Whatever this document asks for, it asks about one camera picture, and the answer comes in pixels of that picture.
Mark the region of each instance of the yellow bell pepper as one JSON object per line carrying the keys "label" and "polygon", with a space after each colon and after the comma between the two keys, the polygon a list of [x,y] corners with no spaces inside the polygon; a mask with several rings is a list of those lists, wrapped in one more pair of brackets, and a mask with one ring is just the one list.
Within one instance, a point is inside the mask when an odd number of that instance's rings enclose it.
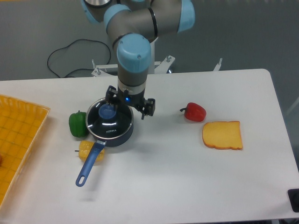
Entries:
{"label": "yellow bell pepper", "polygon": [[[90,150],[93,147],[94,142],[92,141],[81,141],[79,145],[79,158],[82,161],[85,161],[88,157]],[[96,162],[101,161],[104,158],[105,149],[103,149],[98,155]]]}

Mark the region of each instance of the yellow grid mat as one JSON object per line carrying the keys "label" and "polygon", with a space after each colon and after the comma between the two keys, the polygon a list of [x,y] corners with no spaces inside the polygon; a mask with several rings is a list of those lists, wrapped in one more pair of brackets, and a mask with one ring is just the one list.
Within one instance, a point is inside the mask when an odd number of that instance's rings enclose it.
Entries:
{"label": "yellow grid mat", "polygon": [[0,95],[0,206],[49,111],[42,105]]}

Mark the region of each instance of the red bell pepper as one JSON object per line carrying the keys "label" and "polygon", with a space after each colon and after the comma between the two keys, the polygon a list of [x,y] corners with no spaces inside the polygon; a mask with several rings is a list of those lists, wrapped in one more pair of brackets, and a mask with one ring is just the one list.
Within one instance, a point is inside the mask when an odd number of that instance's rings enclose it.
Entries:
{"label": "red bell pepper", "polygon": [[206,117],[206,110],[196,103],[188,103],[187,107],[180,111],[185,111],[185,118],[196,122],[202,122]]}

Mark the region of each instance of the gray floor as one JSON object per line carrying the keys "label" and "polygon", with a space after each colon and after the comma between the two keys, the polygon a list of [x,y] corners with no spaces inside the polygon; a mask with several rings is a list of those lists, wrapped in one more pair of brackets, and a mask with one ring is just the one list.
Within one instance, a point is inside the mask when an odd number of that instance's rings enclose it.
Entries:
{"label": "gray floor", "polygon": [[[156,61],[176,57],[174,72],[264,68],[270,71],[299,164],[299,0],[193,0],[192,30],[162,36]],[[0,80],[55,78],[47,68],[51,52],[80,38],[109,43],[103,24],[86,19],[79,0],[0,2]],[[78,68],[105,64],[108,51],[79,42],[51,59],[60,76]],[[77,72],[74,76],[90,76]]]}

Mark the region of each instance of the saucepan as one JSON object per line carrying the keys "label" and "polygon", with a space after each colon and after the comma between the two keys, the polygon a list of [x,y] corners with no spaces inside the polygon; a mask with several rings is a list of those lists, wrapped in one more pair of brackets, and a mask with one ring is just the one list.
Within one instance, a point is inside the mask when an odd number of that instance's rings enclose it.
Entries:
{"label": "saucepan", "polygon": [[96,142],[79,173],[76,185],[82,187],[104,147],[117,147],[125,143],[132,135],[134,125],[132,108],[107,104],[105,98],[92,104],[86,113],[86,126]]}

